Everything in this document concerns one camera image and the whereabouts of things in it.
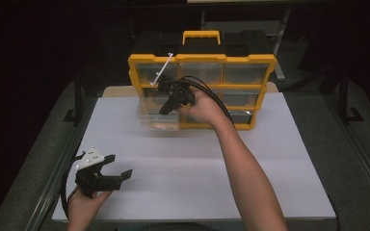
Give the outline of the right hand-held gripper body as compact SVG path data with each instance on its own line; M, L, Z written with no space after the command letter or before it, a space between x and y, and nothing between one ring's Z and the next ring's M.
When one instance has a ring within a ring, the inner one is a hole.
M190 84L184 80L175 80L170 76L164 75L164 71L171 62L172 57L173 53L170 52L161 69L155 73L155 78L151 85L157 87L159 92L166 93L169 96L164 103L165 106L194 105L195 97L190 89Z

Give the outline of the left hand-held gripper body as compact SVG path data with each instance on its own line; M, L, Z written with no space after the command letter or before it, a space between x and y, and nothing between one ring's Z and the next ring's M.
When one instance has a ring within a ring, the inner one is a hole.
M98 150L91 147L83 152L83 156L76 165L75 183L86 196L94 192L118 191L120 189L119 176L106 176L94 170L94 165L104 160Z

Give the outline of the clear plastic drawer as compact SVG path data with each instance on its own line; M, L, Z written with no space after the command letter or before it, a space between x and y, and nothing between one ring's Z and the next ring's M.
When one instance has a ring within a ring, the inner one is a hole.
M167 115L160 114L160 109L167 101L167 97L140 97L137 119L148 129L178 130L180 116L175 111Z

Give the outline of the yellow black drawer organizer box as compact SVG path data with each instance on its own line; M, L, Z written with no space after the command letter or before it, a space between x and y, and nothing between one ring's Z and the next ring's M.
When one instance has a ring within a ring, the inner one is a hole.
M211 96L237 129L254 127L277 64L264 32L142 32L128 58L129 77L139 98L169 97L151 82L170 52L173 57L164 75ZM203 126L189 116L179 116L179 129Z

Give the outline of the person's right hand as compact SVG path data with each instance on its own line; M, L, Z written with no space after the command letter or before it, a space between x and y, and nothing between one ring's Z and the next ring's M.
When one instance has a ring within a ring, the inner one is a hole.
M220 106L201 90L193 90L195 104L183 106L177 111L185 116L190 116L196 122L205 123L216 129L225 124L231 124Z

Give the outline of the person's left hand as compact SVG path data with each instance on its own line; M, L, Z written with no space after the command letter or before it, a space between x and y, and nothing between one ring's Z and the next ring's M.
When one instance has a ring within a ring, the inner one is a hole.
M78 188L68 200L69 222L91 222L111 194L111 192L94 192L91 196L86 196Z

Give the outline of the black metal stand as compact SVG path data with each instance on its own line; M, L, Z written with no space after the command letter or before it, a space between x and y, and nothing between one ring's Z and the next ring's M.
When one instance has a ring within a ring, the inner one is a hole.
M353 121L363 121L362 115L356 108L348 107L348 92L349 76L346 69L343 68L338 82L338 115L346 125Z
M74 109L67 111L64 117L64 121L78 124L79 121L81 120L83 110L82 85L79 73L77 73L74 77L73 87L74 87Z

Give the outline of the aluminium table frame rail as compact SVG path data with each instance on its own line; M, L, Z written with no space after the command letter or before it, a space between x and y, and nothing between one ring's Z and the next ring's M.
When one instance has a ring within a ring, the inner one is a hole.
M74 109L74 96L60 99L43 126L37 139L37 161L33 164L42 189L25 231L40 231L47 214L57 205L59 193L65 187L63 175L79 149L96 101L95 97L83 97L82 117L74 124L64 121L67 111Z
M370 158L360 142L360 139L356 136L353 129L351 128L352 122L363 122L363 117L357 111L356 108L350 109L349 115L341 115L340 114L340 107L338 103L335 103L333 98L328 95L322 96L323 100L325 101L328 109L332 112L332 116L334 117L335 123L344 134L347 141L350 143L351 147L354 149L357 159L359 161L361 169L364 171L368 182L370 183Z

